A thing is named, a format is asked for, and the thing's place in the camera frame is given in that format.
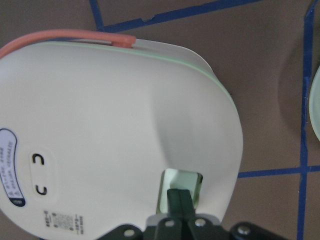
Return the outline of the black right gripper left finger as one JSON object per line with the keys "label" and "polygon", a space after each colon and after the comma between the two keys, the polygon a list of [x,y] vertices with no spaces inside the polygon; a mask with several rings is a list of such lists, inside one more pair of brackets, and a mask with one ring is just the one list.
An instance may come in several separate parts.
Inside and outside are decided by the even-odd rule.
{"label": "black right gripper left finger", "polygon": [[180,240],[182,238],[182,205],[179,189],[167,191],[168,213],[156,226],[141,231],[134,225],[120,225],[102,237],[103,240]]}

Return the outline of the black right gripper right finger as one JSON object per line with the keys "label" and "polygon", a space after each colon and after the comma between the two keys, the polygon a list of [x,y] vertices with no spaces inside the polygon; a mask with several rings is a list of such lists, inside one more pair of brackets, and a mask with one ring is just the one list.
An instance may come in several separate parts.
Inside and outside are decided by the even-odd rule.
{"label": "black right gripper right finger", "polygon": [[183,220],[187,223],[193,240],[284,240],[285,237],[271,232],[251,222],[242,221],[224,229],[207,217],[196,214],[191,195],[187,190],[179,190]]}

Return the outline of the green plate near right arm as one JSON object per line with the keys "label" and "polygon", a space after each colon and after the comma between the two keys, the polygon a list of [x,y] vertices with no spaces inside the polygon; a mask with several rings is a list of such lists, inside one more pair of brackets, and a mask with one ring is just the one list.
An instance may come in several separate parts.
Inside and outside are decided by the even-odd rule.
{"label": "green plate near right arm", "polygon": [[309,117],[313,132],[320,140],[320,68],[318,67],[312,81],[309,94]]}

